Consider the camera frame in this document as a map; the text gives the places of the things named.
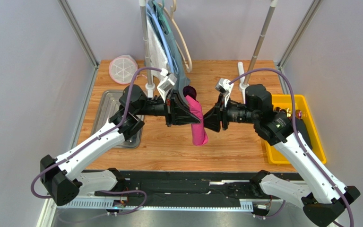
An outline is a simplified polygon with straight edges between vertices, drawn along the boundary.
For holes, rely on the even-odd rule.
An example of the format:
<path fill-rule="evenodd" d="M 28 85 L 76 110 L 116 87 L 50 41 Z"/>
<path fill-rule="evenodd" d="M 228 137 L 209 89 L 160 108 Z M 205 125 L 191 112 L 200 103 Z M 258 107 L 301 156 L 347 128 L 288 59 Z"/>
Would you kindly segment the purple metal spoon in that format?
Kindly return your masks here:
<path fill-rule="evenodd" d="M 189 96 L 189 97 L 193 98 L 194 100 L 196 100 L 197 92 L 196 92 L 195 88 L 193 88 L 192 86 L 185 86 L 182 91 L 183 91 L 183 95 L 185 97 Z"/>

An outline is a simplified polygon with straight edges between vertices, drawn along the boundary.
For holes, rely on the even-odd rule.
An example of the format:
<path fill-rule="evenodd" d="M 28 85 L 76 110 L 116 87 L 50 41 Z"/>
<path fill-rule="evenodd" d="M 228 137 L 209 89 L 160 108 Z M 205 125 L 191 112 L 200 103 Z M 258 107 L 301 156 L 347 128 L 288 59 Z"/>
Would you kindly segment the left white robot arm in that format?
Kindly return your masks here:
<path fill-rule="evenodd" d="M 181 91 L 171 89 L 165 98 L 149 98 L 140 86 L 127 86 L 119 98 L 119 110 L 101 129 L 66 153 L 56 158 L 46 155 L 41 159 L 38 178 L 48 197 L 56 205 L 63 206 L 81 193 L 117 190 L 117 184 L 123 178 L 116 169 L 90 173 L 85 173 L 84 169 L 106 151 L 137 134 L 145 124 L 139 118 L 141 115 L 163 116 L 167 126 L 200 123 L 182 100 L 196 96 L 197 92 L 191 86 Z"/>

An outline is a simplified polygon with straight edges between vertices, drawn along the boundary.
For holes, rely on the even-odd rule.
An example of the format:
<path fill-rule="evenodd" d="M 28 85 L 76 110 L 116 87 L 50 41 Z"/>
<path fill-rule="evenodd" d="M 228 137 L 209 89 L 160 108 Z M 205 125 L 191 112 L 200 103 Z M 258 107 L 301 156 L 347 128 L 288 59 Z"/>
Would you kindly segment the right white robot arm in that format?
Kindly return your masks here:
<path fill-rule="evenodd" d="M 232 85 L 217 84 L 218 101 L 204 115 L 204 126 L 215 132 L 229 123 L 251 123 L 259 137 L 286 157 L 305 185 L 297 185 L 261 170 L 251 185 L 257 196 L 270 195 L 302 208 L 306 217 L 319 227 L 333 223 L 360 196 L 355 186 L 338 180 L 315 156 L 302 134 L 294 130 L 295 120 L 272 104 L 272 95 L 261 85 L 245 89 L 245 103 L 229 99 Z"/>

